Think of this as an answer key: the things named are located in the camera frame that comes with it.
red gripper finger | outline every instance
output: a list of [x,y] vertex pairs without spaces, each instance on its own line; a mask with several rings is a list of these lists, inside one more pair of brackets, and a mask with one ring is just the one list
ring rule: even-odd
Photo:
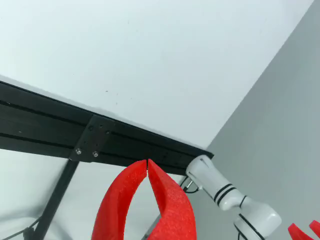
[[312,223],[310,223],[309,227],[312,229],[315,235],[317,235],[318,238],[320,238],[320,223],[316,220],[313,220]]
[[161,213],[148,240],[196,240],[195,215],[185,192],[151,159],[148,176]]
[[131,200],[147,176],[147,161],[137,161],[125,168],[106,192],[97,213],[92,240],[123,240]]
[[300,228],[298,228],[294,223],[288,227],[288,230],[292,240],[313,240],[311,237],[301,231]]

